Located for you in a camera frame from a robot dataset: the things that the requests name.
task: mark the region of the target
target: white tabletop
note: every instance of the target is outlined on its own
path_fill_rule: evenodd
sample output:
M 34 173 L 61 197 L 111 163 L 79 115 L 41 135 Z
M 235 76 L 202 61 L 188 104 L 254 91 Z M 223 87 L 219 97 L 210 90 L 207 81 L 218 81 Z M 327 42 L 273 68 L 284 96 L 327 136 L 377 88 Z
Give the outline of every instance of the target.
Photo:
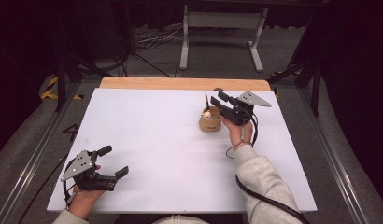
M 219 99 L 217 91 L 208 96 Z M 242 91 L 226 91 L 239 96 Z M 272 107 L 255 106 L 259 136 L 255 151 L 265 155 L 291 188 L 301 211 L 317 207 L 308 186 L 277 99 L 257 91 Z M 241 189 L 235 183 L 235 164 L 225 152 L 228 131 L 205 133 L 198 121 L 205 91 L 96 89 L 65 162 L 82 150 L 113 150 L 98 158 L 101 175 L 114 175 L 124 166 L 130 173 L 115 190 L 105 193 L 94 211 L 100 213 L 242 213 Z M 58 179 L 49 211 L 65 208 Z

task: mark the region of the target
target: sleeve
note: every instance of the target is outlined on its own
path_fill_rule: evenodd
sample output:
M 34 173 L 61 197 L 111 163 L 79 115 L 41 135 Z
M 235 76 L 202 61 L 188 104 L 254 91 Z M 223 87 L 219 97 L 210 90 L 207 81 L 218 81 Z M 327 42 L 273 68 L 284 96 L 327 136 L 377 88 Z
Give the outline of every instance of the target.
M 281 179 L 273 164 L 264 156 L 256 155 L 252 146 L 245 145 L 234 153 L 237 176 L 248 189 L 269 199 L 286 204 L 298 211 L 291 190 Z M 273 205 L 262 202 L 243 192 L 250 224 L 301 223 L 297 218 Z
M 53 224 L 89 224 L 89 222 L 64 209 Z

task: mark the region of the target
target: human hand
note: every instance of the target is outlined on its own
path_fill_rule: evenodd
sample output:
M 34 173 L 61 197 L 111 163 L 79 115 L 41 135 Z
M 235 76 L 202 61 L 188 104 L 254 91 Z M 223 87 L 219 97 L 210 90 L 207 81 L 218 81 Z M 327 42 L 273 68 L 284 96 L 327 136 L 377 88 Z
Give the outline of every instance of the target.
M 99 170 L 100 165 L 95 165 L 95 169 Z M 82 190 L 77 185 L 73 187 L 73 192 L 76 193 L 68 211 L 73 215 L 82 219 L 87 219 L 89 213 L 95 206 L 96 201 L 103 195 L 105 190 Z
M 253 126 L 249 121 L 244 125 L 244 140 L 241 138 L 243 126 L 237 126 L 223 116 L 220 116 L 221 122 L 229 130 L 229 137 L 234 151 L 242 147 L 243 145 L 249 145 L 252 138 Z

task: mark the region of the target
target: yellow and black tape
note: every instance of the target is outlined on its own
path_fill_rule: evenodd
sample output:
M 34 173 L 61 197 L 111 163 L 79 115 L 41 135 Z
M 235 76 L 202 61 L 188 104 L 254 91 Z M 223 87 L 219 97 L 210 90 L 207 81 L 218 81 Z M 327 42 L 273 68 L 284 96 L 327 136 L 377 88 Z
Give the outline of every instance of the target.
M 58 94 L 51 93 L 52 88 L 55 86 L 55 84 L 58 82 L 58 75 L 55 74 L 49 84 L 47 85 L 46 89 L 44 90 L 43 94 L 41 95 L 42 99 L 50 98 L 53 100 L 58 100 Z M 74 100 L 82 100 L 84 98 L 84 95 L 75 95 L 73 97 Z

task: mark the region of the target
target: gray sweatshirt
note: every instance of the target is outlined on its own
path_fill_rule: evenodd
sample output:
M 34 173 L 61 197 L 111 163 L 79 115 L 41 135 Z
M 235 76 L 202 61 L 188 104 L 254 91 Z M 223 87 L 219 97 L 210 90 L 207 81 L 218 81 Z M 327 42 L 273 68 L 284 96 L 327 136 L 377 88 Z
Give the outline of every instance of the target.
M 234 153 L 237 175 L 241 183 L 261 195 L 286 204 L 297 211 L 291 190 L 282 181 L 273 164 L 264 156 L 256 155 L 252 146 L 245 145 Z M 300 223 L 298 219 L 271 204 L 262 202 L 244 193 L 248 221 L 255 223 Z M 88 224 L 89 222 L 63 210 L 54 224 Z M 201 219 L 186 216 L 171 216 L 154 224 L 204 224 Z

